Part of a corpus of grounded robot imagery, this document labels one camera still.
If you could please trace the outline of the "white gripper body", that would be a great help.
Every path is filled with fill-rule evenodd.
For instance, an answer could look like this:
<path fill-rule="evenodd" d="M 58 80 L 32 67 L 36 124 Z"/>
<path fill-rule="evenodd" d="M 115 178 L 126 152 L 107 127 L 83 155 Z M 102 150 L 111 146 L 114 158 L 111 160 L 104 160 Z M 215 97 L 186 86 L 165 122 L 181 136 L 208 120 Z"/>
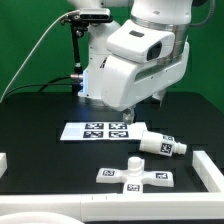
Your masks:
<path fill-rule="evenodd" d="M 102 81 L 103 102 L 123 111 L 178 82 L 186 71 L 189 43 L 171 64 L 158 66 L 157 61 L 138 64 L 118 56 L 107 58 Z"/>

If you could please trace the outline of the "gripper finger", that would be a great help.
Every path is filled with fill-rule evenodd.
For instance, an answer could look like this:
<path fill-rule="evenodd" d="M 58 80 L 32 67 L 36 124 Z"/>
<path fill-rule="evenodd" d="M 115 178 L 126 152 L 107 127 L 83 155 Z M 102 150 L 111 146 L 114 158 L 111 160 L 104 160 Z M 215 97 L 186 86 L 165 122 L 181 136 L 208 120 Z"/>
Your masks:
<path fill-rule="evenodd" d="M 123 111 L 123 122 L 133 124 L 135 119 L 135 111 L 133 107 L 129 107 Z"/>

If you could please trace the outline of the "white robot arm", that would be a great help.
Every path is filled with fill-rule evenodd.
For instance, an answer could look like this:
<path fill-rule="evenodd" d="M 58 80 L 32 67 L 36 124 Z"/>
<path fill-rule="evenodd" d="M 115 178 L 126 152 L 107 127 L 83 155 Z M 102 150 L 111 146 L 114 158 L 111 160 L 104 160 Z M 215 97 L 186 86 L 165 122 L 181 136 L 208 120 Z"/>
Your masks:
<path fill-rule="evenodd" d="M 207 0 L 67 0 L 76 32 L 89 33 L 89 62 L 79 97 L 123 114 L 146 98 L 160 102 L 185 74 L 194 7 Z"/>

